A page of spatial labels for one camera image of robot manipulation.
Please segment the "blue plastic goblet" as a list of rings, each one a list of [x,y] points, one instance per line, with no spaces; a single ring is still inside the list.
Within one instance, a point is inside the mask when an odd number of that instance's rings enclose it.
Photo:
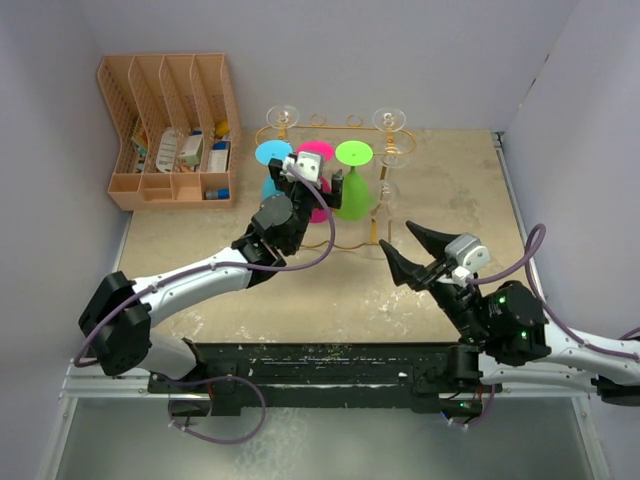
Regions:
[[[268,140],[256,148],[255,158],[261,165],[268,167],[272,158],[284,160],[292,152],[293,148],[288,142],[284,140]],[[270,173],[267,172],[262,185],[262,200],[280,194],[281,191],[276,187]]]

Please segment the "green plastic goblet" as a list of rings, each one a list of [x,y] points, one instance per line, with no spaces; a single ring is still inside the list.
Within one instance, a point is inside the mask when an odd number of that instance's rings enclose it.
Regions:
[[[337,161],[348,168],[343,181],[342,204],[334,211],[338,218],[358,221],[367,216],[371,195],[368,183],[358,168],[369,164],[373,157],[373,149],[359,140],[344,141],[335,149]]]

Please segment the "pink plastic goblet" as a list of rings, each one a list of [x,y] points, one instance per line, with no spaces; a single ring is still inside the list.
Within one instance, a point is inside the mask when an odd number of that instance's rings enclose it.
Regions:
[[[300,152],[311,152],[320,154],[325,162],[329,162],[335,153],[335,148],[332,144],[325,141],[306,141],[300,144],[296,150],[297,153]],[[312,212],[312,216],[310,222],[312,224],[323,223],[327,220],[327,214],[320,208],[314,209]]]

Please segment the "tall clear flute glass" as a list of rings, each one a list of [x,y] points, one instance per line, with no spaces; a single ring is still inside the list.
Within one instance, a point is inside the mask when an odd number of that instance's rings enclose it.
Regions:
[[[385,150],[387,152],[396,151],[395,133],[402,130],[406,124],[404,111],[395,107],[381,107],[373,113],[372,122],[377,130],[385,134]]]

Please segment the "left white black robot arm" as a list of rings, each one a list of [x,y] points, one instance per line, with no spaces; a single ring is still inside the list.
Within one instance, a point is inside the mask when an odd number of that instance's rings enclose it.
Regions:
[[[121,271],[105,276],[79,318],[84,341],[74,366],[98,365],[112,377],[142,368],[184,392],[201,388],[206,366],[196,345],[164,335],[156,325],[210,298],[322,262],[317,257],[293,266],[285,259],[300,249],[314,209],[330,214],[342,204],[343,173],[334,173],[329,191],[323,191],[323,167],[323,160],[308,152],[271,160],[269,173],[281,194],[263,200],[244,234],[218,253],[133,280]]]

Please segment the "short clear wine glass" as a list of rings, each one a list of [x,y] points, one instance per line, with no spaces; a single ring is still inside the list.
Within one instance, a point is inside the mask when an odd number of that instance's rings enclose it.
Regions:
[[[388,146],[384,153],[376,156],[380,172],[369,187],[370,215],[374,220],[392,218],[400,198],[400,187],[395,176],[407,167],[410,159],[406,151],[397,146]]]

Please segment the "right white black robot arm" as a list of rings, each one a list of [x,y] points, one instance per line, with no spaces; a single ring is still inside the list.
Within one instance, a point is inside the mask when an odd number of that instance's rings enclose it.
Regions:
[[[556,383],[593,390],[607,404],[638,406],[639,333],[610,339],[572,329],[536,287],[532,260],[544,241],[544,225],[533,227],[521,259],[484,278],[477,273],[488,263],[489,251],[478,237],[412,221],[406,226],[434,260],[414,263],[380,241],[393,282],[432,296],[458,331],[460,344],[493,366],[483,375],[484,384]]]

